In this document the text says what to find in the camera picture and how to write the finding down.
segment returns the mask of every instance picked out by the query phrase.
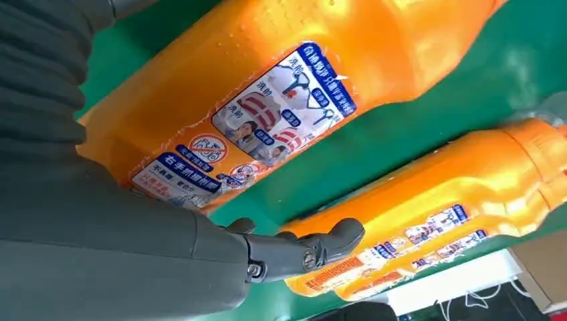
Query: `bottle cap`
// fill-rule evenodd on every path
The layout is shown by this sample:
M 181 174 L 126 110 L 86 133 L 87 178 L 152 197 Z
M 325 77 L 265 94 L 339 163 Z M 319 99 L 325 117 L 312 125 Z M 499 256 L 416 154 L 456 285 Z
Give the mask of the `bottle cap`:
M 566 125 L 554 127 L 540 118 L 529 118 L 503 130 L 524 148 L 538 168 L 542 182 L 554 180 L 567 169 Z

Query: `white cable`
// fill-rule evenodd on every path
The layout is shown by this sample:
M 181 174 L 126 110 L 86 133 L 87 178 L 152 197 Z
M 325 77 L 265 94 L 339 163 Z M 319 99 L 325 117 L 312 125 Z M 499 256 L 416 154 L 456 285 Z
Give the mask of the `white cable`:
M 472 308 L 474 306 L 478 306 L 480 308 L 484 308 L 484 309 L 488 310 L 489 305 L 488 305 L 488 302 L 486 302 L 486 300 L 490 300 L 492 298 L 495 298 L 500 293 L 500 290 L 502 290 L 502 284 L 498 284 L 498 288 L 496 289 L 496 291 L 489 296 L 479 296 L 475 292 L 469 292 L 465 295 L 465 306 L 467 306 L 467 308 Z M 471 296 L 471 297 L 473 297 L 477 300 L 481 300 L 483 304 L 480 304 L 480 303 L 470 304 L 469 303 L 469 296 Z
M 450 309 L 451 309 L 451 302 L 453 301 L 453 299 L 449 300 L 449 303 L 447 303 L 447 314 L 445 314 L 445 308 L 443 307 L 443 303 L 442 302 L 438 302 L 439 306 L 441 307 L 441 313 L 443 314 L 443 318 L 445 319 L 445 321 L 451 321 L 451 315 L 449 314 Z
M 512 285 L 512 287 L 513 287 L 516 291 L 518 291 L 519 294 L 521 294 L 521 295 L 523 295 L 523 296 L 525 296 L 525 297 L 527 297 L 527 298 L 531 298 L 531 297 L 532 297 L 529 293 L 527 293 L 527 292 L 525 292 L 525 291 L 522 291 L 522 289 L 520 289 L 520 288 L 518 287 L 518 285 L 516 285 L 516 282 L 515 282 L 514 280 L 510 280 L 510 284 Z

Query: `cartoon illustration on label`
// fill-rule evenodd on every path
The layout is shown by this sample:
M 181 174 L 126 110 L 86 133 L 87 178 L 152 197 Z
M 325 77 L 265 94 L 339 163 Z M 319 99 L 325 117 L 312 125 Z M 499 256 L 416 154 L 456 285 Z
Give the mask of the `cartoon illustration on label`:
M 444 248 L 437 251 L 439 256 L 444 259 L 444 261 L 453 261 L 455 257 L 461 255 L 464 251 L 475 247 L 487 238 L 486 232 L 479 230 L 475 233 L 471 233 L 462 239 L 451 243 Z
M 212 117 L 255 160 L 275 166 L 356 110 L 314 43 L 305 43 Z
M 248 184 L 254 180 L 258 170 L 259 168 L 256 164 L 240 165 L 231 171 L 231 176 L 243 184 Z
M 410 227 L 406 230 L 406 236 L 414 245 L 418 245 L 454 229 L 467 220 L 467 214 L 462 206 L 455 205 L 437 215 L 429 217 L 425 224 Z

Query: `green surface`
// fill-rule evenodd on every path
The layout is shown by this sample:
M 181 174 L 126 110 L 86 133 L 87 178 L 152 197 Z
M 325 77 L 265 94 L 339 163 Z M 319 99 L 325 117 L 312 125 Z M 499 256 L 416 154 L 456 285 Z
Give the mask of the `green surface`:
M 216 1 L 162 0 L 101 33 L 84 86 L 88 106 L 135 72 Z M 212 215 L 227 224 L 246 215 L 260 233 L 419 158 L 463 133 L 497 126 L 516 110 L 567 90 L 567 1 L 512 0 L 486 25 L 458 69 L 418 100 L 377 108 L 352 121 Z M 567 208 L 536 237 L 567 228 Z M 492 239 L 457 262 L 510 246 Z M 447 268 L 435 267 L 421 277 Z M 283 282 L 254 286 L 237 310 L 200 320 L 299 320 L 337 308 L 334 294 L 302 298 Z

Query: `person illustration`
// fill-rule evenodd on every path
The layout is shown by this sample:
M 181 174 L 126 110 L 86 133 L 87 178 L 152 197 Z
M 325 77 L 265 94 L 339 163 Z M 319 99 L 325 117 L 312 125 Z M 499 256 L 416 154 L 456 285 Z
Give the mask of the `person illustration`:
M 257 152 L 255 158 L 259 161 L 262 161 L 266 165 L 273 166 L 281 160 L 287 150 L 288 148 L 284 145 L 275 147 L 271 151 L 271 153 L 268 151 L 268 149 L 263 148 Z
M 245 148 L 252 140 L 252 133 L 258 128 L 258 123 L 249 120 L 235 130 L 227 130 L 226 136 L 240 148 Z

